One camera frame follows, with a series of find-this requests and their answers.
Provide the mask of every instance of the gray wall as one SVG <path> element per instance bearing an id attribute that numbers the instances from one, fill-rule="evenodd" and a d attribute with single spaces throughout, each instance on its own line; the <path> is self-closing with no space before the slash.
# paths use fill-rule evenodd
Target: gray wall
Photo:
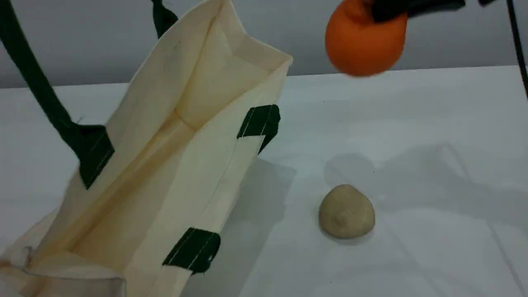
<path id="1" fill-rule="evenodd" d="M 166 0 L 182 15 L 199 0 Z M 294 56 L 291 75 L 335 72 L 324 50 L 328 18 L 340 0 L 234 0 L 253 36 Z M 54 85 L 129 81 L 156 41 L 150 0 L 12 0 L 22 28 Z M 410 21 L 395 69 L 516 64 L 504 0 Z M 516 0 L 528 48 L 528 1 Z M 0 88 L 23 86 L 0 47 Z"/>

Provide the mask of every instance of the green strap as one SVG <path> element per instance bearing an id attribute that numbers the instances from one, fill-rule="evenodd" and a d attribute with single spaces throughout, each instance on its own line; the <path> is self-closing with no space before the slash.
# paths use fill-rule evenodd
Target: green strap
<path id="1" fill-rule="evenodd" d="M 277 105 L 273 104 L 252 107 L 249 109 L 242 122 L 237 138 L 265 135 L 262 145 L 260 146 L 260 153 L 275 135 L 277 135 L 279 121 L 280 113 Z"/>
<path id="2" fill-rule="evenodd" d="M 80 175 L 89 188 L 114 153 L 105 127 L 72 122 L 31 52 L 9 0 L 0 0 L 0 40 L 48 120 L 79 158 Z"/>
<path id="3" fill-rule="evenodd" d="M 160 38 L 163 33 L 178 21 L 178 17 L 163 6 L 162 0 L 152 0 L 152 3 L 154 4 L 152 7 L 154 26 L 156 26 L 156 33 L 158 38 Z"/>
<path id="4" fill-rule="evenodd" d="M 193 274 L 204 273 L 211 266 L 219 248 L 218 233 L 189 228 L 167 255 L 163 265 L 178 266 Z"/>

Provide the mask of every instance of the orange ball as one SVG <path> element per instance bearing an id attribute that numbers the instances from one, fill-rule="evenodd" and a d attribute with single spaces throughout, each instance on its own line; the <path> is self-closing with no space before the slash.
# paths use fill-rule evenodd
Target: orange ball
<path id="1" fill-rule="evenodd" d="M 390 69 L 405 44 L 407 14 L 375 23 L 365 0 L 344 0 L 326 27 L 326 54 L 351 76 L 371 76 Z"/>

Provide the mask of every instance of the stone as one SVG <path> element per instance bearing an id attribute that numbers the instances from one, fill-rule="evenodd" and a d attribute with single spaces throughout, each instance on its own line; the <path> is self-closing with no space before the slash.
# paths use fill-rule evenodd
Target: stone
<path id="1" fill-rule="evenodd" d="M 349 184 L 332 189 L 319 207 L 321 229 L 335 238 L 364 236 L 374 228 L 374 224 L 372 203 Z"/>

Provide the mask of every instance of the table surface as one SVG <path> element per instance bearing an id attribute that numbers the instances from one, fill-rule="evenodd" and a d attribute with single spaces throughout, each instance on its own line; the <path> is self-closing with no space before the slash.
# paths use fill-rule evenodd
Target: table surface
<path id="1" fill-rule="evenodd" d="M 104 123 L 126 84 L 57 87 Z M 528 291 L 528 102 L 517 67 L 288 77 L 211 269 L 183 296 L 509 296 Z M 0 250 L 59 205 L 77 166 L 27 89 L 0 90 Z M 351 183 L 376 226 L 322 234 Z"/>

